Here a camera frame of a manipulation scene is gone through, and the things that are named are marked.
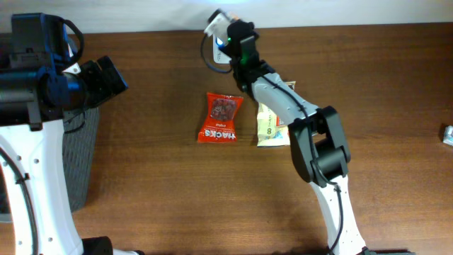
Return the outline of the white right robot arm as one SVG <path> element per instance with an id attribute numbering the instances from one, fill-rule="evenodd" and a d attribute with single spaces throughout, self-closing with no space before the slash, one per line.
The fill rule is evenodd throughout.
<path id="1" fill-rule="evenodd" d="M 328 235 L 328 254 L 372 254 L 362 238 L 348 192 L 351 153 L 338 112 L 290 89 L 256 49 L 253 23 L 233 20 L 221 50 L 231 58 L 238 87 L 288 126 L 292 163 L 314 190 Z"/>

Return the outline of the yellow snack bag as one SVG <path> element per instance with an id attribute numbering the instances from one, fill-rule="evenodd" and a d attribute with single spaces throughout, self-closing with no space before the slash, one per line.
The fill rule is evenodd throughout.
<path id="1" fill-rule="evenodd" d="M 257 147 L 289 146 L 287 125 L 265 104 L 258 104 Z"/>

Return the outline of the red Hacks candy bag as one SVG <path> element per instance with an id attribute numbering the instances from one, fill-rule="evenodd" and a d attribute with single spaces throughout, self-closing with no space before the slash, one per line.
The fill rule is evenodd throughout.
<path id="1" fill-rule="evenodd" d="M 207 117 L 198 133 L 198 143 L 236 142 L 234 118 L 243 103 L 241 96 L 207 93 Z"/>

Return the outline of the green Kleenex tissue pack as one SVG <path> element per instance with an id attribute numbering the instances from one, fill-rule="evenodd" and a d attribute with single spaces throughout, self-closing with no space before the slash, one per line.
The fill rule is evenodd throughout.
<path id="1" fill-rule="evenodd" d="M 453 146 L 453 126 L 448 125 L 445 128 L 442 142 L 445 143 L 446 145 Z"/>

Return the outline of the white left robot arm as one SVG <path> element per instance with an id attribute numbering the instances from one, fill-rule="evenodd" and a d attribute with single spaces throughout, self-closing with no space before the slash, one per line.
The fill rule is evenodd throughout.
<path id="1" fill-rule="evenodd" d="M 64 121 L 127 89 L 109 57 L 80 63 L 69 20 L 44 13 L 11 18 L 12 51 L 1 70 L 1 172 L 17 254 L 115 254 L 108 237 L 81 238 L 64 177 Z"/>

